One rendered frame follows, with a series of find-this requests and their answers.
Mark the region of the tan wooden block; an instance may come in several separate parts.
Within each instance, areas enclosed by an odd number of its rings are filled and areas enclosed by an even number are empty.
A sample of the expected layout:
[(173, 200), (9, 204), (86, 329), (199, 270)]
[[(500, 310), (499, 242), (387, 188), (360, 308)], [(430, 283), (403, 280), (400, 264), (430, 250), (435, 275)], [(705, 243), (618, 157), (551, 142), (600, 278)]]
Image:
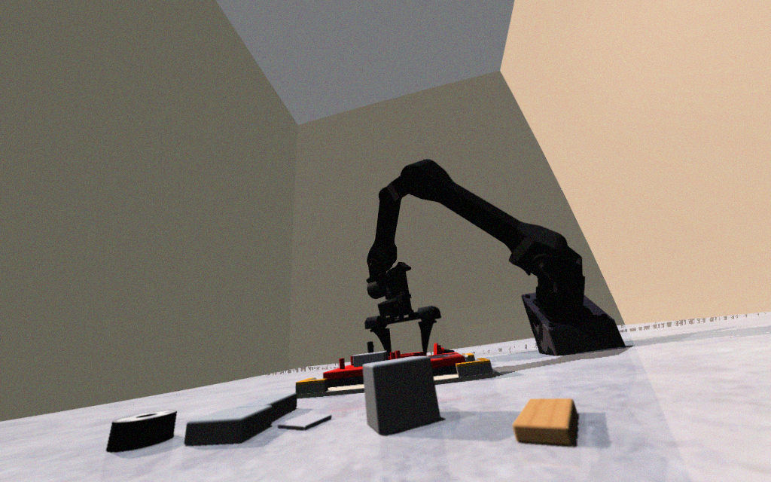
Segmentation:
[(577, 411), (566, 398), (530, 399), (513, 424), (519, 443), (574, 446)]

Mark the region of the black toy tyre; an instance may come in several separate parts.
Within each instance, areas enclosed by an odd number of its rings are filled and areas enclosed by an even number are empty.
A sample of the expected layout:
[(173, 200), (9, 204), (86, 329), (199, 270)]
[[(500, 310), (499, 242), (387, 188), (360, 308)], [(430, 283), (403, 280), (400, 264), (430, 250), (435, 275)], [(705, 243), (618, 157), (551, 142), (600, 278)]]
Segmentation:
[(177, 410), (125, 416), (111, 421), (107, 452), (145, 448), (174, 436)]

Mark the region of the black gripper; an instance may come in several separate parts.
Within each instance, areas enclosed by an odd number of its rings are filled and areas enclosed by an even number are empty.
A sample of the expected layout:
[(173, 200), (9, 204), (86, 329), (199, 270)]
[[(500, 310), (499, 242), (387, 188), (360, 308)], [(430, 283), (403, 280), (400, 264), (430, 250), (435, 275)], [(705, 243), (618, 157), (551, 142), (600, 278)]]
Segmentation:
[[(392, 348), (391, 348), (390, 330), (386, 329), (387, 324), (401, 323), (401, 322), (410, 321), (414, 319), (421, 319), (422, 321), (418, 323), (419, 323), (419, 329), (421, 329), (421, 335), (422, 335), (422, 351), (423, 353), (427, 353), (429, 334), (431, 332), (432, 325), (434, 323), (437, 323), (435, 319), (441, 318), (440, 309), (438, 309), (438, 307), (433, 307), (433, 306), (423, 307), (423, 308), (419, 308), (417, 313), (414, 313), (411, 307), (411, 302), (410, 302), (411, 294), (409, 294), (408, 288), (398, 288), (391, 291), (387, 291), (387, 295), (385, 296), (385, 299), (389, 300), (390, 298), (394, 298), (398, 296), (400, 292), (405, 292), (405, 295), (408, 297), (408, 300), (410, 303), (410, 312), (404, 312), (404, 311), (400, 312), (400, 314), (398, 315), (399, 317), (397, 316), (367, 317), (364, 322), (365, 329), (371, 329), (370, 332), (374, 332), (375, 334), (377, 334), (378, 338), (381, 340), (384, 350), (388, 352), (388, 357), (389, 357), (390, 352), (392, 352)], [(404, 317), (406, 315), (408, 315), (408, 317)]]

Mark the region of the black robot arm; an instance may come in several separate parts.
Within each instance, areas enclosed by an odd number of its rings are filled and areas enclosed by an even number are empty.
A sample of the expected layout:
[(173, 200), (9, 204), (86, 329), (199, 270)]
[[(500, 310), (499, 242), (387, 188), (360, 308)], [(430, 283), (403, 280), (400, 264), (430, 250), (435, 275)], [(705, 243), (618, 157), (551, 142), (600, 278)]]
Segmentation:
[(405, 166), (401, 175), (379, 192), (376, 237), (367, 256), (367, 293), (373, 299), (385, 297), (387, 291), (408, 288), (406, 272), (411, 267), (398, 262), (392, 268), (397, 259), (395, 233), (401, 199), (408, 194), (443, 204), (504, 243), (512, 252), (509, 262), (538, 277), (534, 304), (555, 323), (591, 313), (583, 304), (582, 257), (568, 247), (562, 234), (523, 223), (498, 210), (456, 185), (431, 159)]

